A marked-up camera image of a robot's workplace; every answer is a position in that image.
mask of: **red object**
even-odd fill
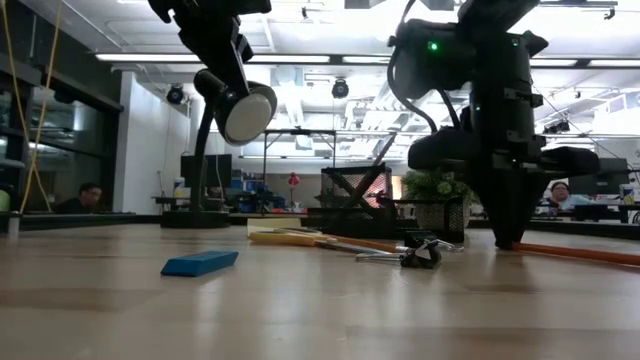
[[[296,173],[291,173],[291,176],[289,176],[289,186],[291,186],[291,188],[294,188],[298,185],[300,185],[300,178],[298,177],[298,175],[296,175]]]

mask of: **wooden table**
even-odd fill
[[[15,246],[0,240],[0,358],[638,359],[638,270],[496,251],[490,231],[467,233],[467,250],[445,253],[437,271],[251,246],[243,227],[23,233]],[[236,266],[160,276],[168,258],[214,249],[239,251]]]

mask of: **orange rod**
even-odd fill
[[[513,250],[547,254],[547,255],[555,255],[555,256],[565,256],[565,257],[571,257],[571,258],[577,258],[577,259],[604,261],[604,262],[620,264],[620,265],[640,266],[640,256],[638,255],[627,255],[627,254],[610,253],[606,251],[570,249],[570,248],[563,248],[558,246],[533,245],[533,244],[514,244]]]

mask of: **blue block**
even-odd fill
[[[200,254],[169,259],[162,268],[162,275],[196,277],[233,266],[237,251],[207,251]]]

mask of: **potted plant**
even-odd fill
[[[444,202],[452,198],[460,198],[461,201],[450,205],[449,230],[463,231],[469,225],[469,206],[478,200],[465,183],[454,179],[453,173],[440,169],[409,171],[402,178],[402,185],[404,199],[419,201],[415,205],[415,217],[421,228],[443,230]]]

